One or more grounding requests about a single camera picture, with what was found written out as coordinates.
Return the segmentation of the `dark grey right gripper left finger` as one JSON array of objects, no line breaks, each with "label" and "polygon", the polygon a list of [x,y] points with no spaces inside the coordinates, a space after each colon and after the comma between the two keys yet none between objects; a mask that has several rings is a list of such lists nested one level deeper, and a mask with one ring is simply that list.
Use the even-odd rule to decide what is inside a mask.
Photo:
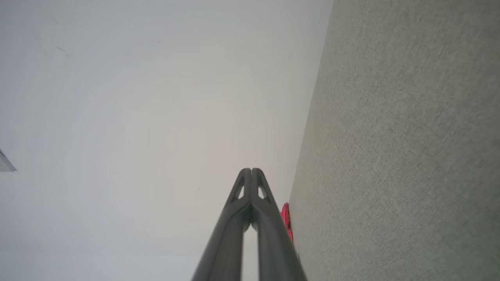
[{"label": "dark grey right gripper left finger", "polygon": [[251,177],[250,168],[239,172],[193,281],[241,280],[243,237],[250,224]]}]

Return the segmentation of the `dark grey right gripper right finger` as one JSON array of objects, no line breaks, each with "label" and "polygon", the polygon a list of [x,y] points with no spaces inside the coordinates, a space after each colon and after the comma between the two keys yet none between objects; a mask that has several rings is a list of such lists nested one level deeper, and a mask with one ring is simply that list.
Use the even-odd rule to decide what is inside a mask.
[{"label": "dark grey right gripper right finger", "polygon": [[307,277],[263,171],[252,169],[252,226],[258,236],[260,281],[305,281]]}]

